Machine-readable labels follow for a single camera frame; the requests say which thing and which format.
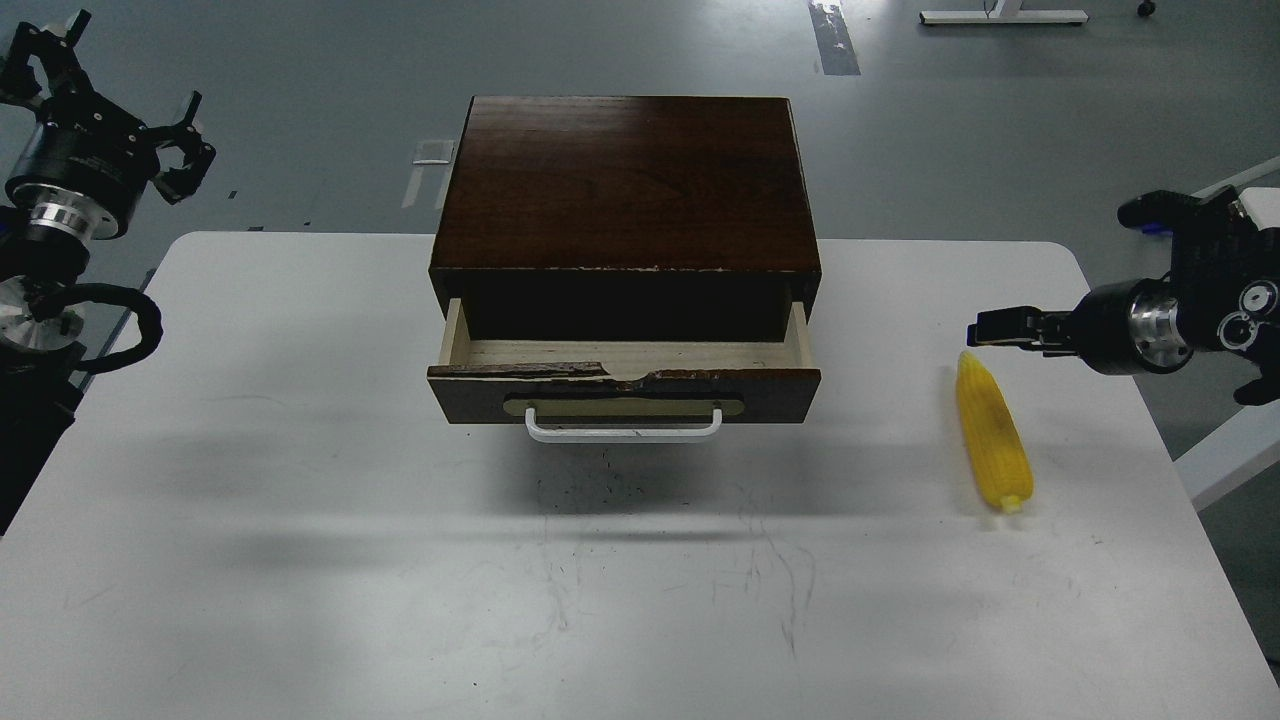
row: white drawer handle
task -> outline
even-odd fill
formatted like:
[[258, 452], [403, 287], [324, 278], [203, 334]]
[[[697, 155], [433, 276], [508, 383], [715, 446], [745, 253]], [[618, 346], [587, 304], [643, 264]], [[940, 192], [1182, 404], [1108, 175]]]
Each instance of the white drawer handle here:
[[538, 424], [538, 410], [525, 407], [525, 427], [538, 442], [707, 442], [719, 429], [724, 414], [712, 410], [712, 424], [705, 428], [563, 428], [550, 429]]

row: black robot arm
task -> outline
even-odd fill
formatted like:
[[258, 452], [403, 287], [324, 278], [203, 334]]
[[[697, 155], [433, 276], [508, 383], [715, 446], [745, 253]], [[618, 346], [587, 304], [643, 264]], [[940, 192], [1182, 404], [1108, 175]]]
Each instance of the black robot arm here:
[[1149, 192], [1116, 217], [1172, 234], [1165, 277], [1094, 288], [1070, 311], [979, 313], [969, 346], [1075, 355], [1105, 374], [1172, 373], [1194, 351], [1226, 351], [1262, 375], [1235, 391], [1236, 402], [1280, 398], [1280, 229], [1260, 229], [1234, 187], [1203, 199]]
[[[163, 334], [160, 309], [142, 292], [78, 284], [95, 238], [128, 231], [147, 183], [170, 204], [200, 187], [214, 160], [196, 122], [200, 94], [169, 126], [147, 127], [96, 90], [76, 45], [90, 14], [69, 27], [19, 23], [0, 56], [0, 102], [32, 110], [36, 128], [4, 183], [0, 208], [0, 534], [8, 529], [82, 397], [73, 372], [106, 373], [150, 355]], [[47, 78], [37, 81], [32, 61]], [[159, 151], [182, 164], [161, 169]], [[84, 302], [116, 305], [138, 323], [138, 345], [84, 357], [76, 342]]]

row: drawer front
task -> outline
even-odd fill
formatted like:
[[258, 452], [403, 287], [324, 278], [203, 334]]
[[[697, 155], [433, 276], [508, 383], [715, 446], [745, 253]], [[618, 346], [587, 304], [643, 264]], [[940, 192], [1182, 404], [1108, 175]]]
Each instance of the drawer front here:
[[541, 423], [699, 423], [713, 404], [726, 423], [803, 423], [820, 379], [817, 368], [662, 370], [635, 380], [609, 378], [591, 363], [428, 369], [451, 423], [524, 423], [529, 405]]
[[426, 377], [451, 423], [801, 423], [822, 373], [804, 304], [783, 314], [778, 342], [488, 340], [454, 297]]

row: yellow corn cob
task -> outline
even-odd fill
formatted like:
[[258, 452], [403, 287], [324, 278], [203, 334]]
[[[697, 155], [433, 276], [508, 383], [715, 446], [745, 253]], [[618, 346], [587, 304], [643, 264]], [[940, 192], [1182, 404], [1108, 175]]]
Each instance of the yellow corn cob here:
[[982, 498], [1005, 512], [1018, 512], [1036, 487], [1032, 466], [996, 378], [969, 351], [960, 354], [956, 405]]

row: wooden drawer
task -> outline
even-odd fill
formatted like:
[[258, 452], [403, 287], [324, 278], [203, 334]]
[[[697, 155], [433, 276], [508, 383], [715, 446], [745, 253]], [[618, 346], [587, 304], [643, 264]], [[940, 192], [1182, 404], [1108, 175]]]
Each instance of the wooden drawer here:
[[476, 97], [429, 272], [453, 423], [797, 423], [818, 386], [785, 99]]
[[451, 423], [804, 421], [820, 372], [804, 305], [777, 342], [479, 340], [461, 299], [449, 302], [428, 380]]

